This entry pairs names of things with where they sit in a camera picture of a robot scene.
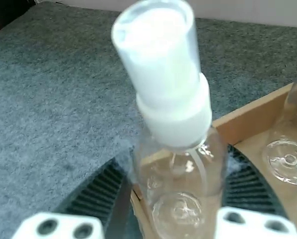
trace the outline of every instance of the spray bottle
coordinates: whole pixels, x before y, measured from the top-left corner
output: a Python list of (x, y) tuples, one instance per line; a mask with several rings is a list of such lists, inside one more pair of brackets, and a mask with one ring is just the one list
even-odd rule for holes
[(226, 145), (211, 126), (195, 20), (182, 0), (143, 0), (116, 19), (112, 41), (146, 123), (134, 171), (162, 239), (201, 238), (220, 197)]

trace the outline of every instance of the wooden tray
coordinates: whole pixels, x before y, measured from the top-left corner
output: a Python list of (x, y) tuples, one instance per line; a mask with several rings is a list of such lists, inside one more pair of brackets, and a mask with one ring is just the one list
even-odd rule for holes
[[(262, 160), (261, 152), (266, 144), (268, 131), (281, 113), (291, 84), (255, 100), (213, 122), (224, 140), (244, 153), (265, 177), (279, 197), (286, 213), (297, 227), (297, 186), (275, 178)], [(152, 230), (141, 191), (135, 185), (131, 201), (145, 238), (158, 238)], [(207, 233), (212, 238), (213, 229)]]

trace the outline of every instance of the gray carpet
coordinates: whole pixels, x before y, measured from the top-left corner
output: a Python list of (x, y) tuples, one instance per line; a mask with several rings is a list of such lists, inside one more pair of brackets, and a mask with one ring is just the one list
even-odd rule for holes
[[(42, 3), (0, 31), (0, 239), (135, 142), (118, 13)], [(292, 81), (297, 28), (197, 20), (214, 118)]]

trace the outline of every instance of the white wall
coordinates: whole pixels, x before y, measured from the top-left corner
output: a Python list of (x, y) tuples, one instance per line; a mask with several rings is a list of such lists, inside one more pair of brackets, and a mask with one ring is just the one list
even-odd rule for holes
[[(52, 0), (71, 6), (122, 11), (136, 0)], [(188, 0), (195, 15), (273, 25), (297, 26), (297, 0)]]

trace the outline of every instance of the hole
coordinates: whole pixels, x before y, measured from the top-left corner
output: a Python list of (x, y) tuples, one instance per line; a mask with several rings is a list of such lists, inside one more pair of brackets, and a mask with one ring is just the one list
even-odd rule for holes
[(74, 238), (76, 239), (85, 239), (92, 234), (92, 225), (82, 224), (74, 231)]
[(49, 235), (55, 231), (58, 222), (54, 219), (46, 220), (38, 227), (38, 233), (42, 236)]
[(276, 232), (281, 232), (281, 233), (288, 232), (287, 227), (283, 223), (278, 221), (268, 221), (266, 222), (265, 227), (268, 229), (274, 230)]
[(228, 213), (224, 217), (224, 219), (232, 222), (232, 223), (238, 223), (238, 224), (244, 224), (245, 220), (242, 218), (242, 216), (238, 213)]

